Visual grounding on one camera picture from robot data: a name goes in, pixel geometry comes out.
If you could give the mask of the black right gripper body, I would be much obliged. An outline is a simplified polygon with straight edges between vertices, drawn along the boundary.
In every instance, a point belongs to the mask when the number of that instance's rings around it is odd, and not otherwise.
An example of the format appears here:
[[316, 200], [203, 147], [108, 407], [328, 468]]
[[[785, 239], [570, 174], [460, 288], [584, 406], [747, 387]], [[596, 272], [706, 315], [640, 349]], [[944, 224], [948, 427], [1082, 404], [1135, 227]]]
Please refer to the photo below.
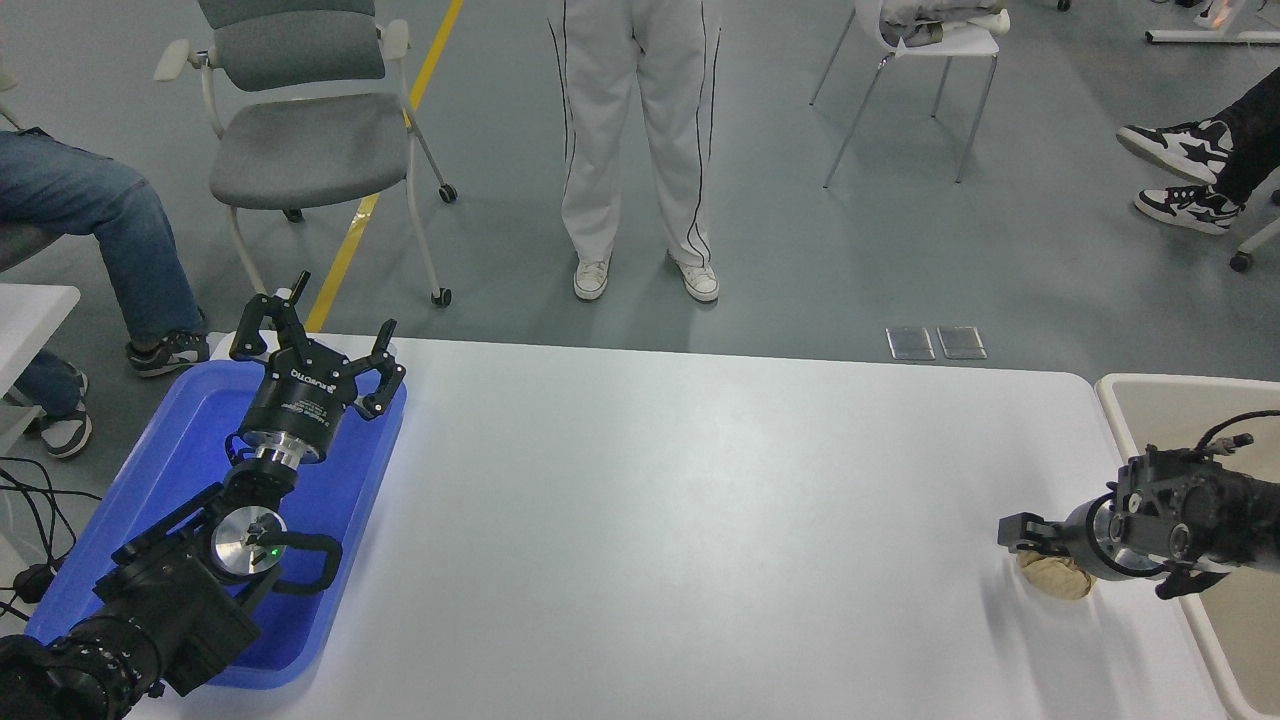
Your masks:
[[1100, 547], [1094, 528], [1098, 511], [1106, 510], [1107, 506], [1108, 501], [1098, 497], [1078, 506], [1066, 520], [1053, 524], [1056, 536], [1051, 538], [1044, 555], [1069, 559], [1088, 575], [1100, 580], [1112, 580], [1111, 557]]

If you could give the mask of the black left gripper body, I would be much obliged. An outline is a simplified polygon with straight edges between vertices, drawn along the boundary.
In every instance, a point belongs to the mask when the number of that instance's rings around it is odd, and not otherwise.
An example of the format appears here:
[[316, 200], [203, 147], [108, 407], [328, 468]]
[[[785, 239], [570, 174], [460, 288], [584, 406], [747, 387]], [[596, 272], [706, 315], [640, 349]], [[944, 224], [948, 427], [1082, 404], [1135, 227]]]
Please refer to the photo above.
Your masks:
[[317, 341], [280, 346], [269, 356], [262, 384], [244, 415], [243, 433], [282, 432], [308, 446], [329, 446], [355, 400], [355, 380], [340, 372], [348, 357]]

